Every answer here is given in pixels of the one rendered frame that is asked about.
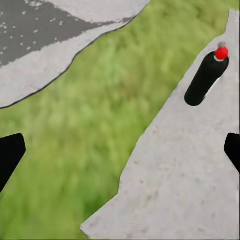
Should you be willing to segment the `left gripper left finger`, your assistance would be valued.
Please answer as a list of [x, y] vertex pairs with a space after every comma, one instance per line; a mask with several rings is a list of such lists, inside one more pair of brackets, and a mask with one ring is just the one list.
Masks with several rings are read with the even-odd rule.
[[26, 153], [22, 133], [0, 138], [0, 193]]

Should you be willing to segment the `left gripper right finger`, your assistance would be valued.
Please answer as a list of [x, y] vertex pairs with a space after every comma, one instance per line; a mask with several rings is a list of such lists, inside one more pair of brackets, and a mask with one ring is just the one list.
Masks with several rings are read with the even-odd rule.
[[228, 133], [225, 140], [224, 152], [227, 154], [233, 165], [240, 173], [240, 135]]

